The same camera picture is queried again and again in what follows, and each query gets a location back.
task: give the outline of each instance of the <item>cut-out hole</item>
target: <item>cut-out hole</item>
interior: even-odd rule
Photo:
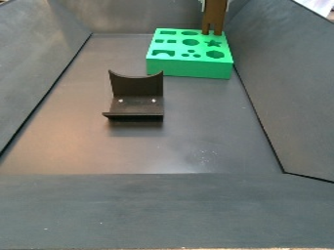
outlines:
[[[167,51],[167,50],[154,50],[151,53],[154,56],[159,54],[167,54],[170,57],[175,56],[175,51]]]
[[[183,31],[182,33],[183,35],[198,35],[198,33],[194,31]]]
[[[206,52],[206,55],[214,59],[222,59],[225,57],[225,54],[219,51],[209,51]]]
[[[162,35],[177,35],[177,31],[171,31],[171,30],[163,30],[161,31]]]
[[[218,42],[218,41],[215,41],[215,40],[210,40],[209,42],[205,42],[205,43],[207,43],[207,47],[221,47],[221,43],[222,42]]]
[[[186,39],[186,40],[183,40],[183,44],[186,44],[189,46],[195,46],[199,44],[199,42],[194,39]]]

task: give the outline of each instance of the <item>green foam block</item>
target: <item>green foam block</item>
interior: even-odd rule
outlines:
[[[234,66],[225,33],[157,28],[146,55],[147,74],[230,79]]]

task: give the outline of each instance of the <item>black bracket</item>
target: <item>black bracket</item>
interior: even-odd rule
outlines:
[[[109,112],[110,118],[163,118],[163,71],[146,77],[127,77],[111,70],[110,81],[114,99]]]

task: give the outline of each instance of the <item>dark gray surface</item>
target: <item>dark gray surface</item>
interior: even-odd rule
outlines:
[[[145,76],[151,35],[95,35],[0,159],[0,174],[236,173],[281,169],[237,74],[165,77],[165,121],[111,123],[109,69]]]
[[[201,28],[197,0],[59,0],[95,33],[153,33],[157,27]],[[236,0],[226,23],[249,0]]]
[[[71,62],[90,31],[57,1],[0,6],[0,151]]]
[[[334,25],[290,0],[252,0],[228,27],[284,168],[334,181]]]
[[[0,245],[333,248],[333,193],[288,175],[3,176]]]

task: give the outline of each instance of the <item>gray tray floor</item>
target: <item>gray tray floor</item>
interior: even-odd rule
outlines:
[[[236,73],[166,77],[162,125],[102,116],[150,38],[90,39],[2,156],[0,248],[334,247],[334,186],[281,173]]]

